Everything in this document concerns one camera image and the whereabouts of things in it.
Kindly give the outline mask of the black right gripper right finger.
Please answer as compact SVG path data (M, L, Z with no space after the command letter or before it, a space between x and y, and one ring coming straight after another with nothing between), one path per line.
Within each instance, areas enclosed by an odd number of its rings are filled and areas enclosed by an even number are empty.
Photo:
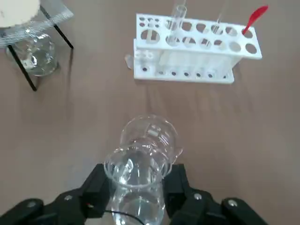
M267 225L242 199L218 203L209 192L192 188L183 164L164 178L164 201L171 225Z

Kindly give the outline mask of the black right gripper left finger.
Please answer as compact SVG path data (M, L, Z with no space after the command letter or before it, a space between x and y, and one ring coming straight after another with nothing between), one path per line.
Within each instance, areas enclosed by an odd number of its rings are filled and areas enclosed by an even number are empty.
M97 164L81 187L66 191L44 204L25 199L0 216L2 225L83 225L101 218L110 200L109 179L104 165Z

